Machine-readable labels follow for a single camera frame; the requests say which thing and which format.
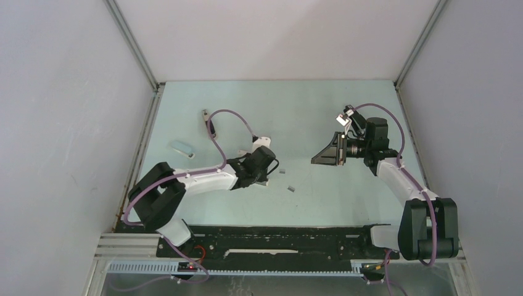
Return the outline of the beige and black large stapler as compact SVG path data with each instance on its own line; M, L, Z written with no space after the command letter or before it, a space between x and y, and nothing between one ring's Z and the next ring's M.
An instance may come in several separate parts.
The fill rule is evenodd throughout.
M205 126L208 128L209 135L212 139L217 139L217 133L215 126L210 119L211 113L207 109L203 109L202 111L202 117L204 119Z

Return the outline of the staple box tray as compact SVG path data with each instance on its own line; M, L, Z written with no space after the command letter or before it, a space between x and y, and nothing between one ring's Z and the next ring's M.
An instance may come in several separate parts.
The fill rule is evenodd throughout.
M269 183L268 180L257 181L257 182L256 182L256 184L257 184L257 185L260 185L260 186L268 186L268 183Z

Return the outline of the white staple box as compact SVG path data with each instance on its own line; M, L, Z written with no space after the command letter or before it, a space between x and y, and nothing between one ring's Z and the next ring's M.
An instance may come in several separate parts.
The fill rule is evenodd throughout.
M246 150L241 150L241 149L237 151L237 156L238 156L238 157L244 157L244 156L246 156L247 154L250 154L250 152L249 152L249 151L246 151Z

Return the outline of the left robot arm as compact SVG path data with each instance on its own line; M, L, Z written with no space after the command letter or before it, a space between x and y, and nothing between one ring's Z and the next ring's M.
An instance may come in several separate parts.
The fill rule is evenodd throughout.
M266 146L227 159L222 168L176 171L167 162L160 162L129 191L128 209L137 214L138 225L146 231L158 232L171 243L174 252L187 257L195 249L195 240L187 223L176 216L181 201L198 194L262 183L278 166L274 152Z

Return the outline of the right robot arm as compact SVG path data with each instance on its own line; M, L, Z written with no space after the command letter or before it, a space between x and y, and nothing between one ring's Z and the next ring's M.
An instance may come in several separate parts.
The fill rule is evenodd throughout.
M389 147L387 120L339 115L337 121L344 130L336 132L311 163L336 167L348 158L360 158L403 207L399 225L371 226L370 234L358 242L361 254L374 258L387 248L400 252L406 260L426 263L456 257L459 234L455 201L420 185L406 169L399 152Z

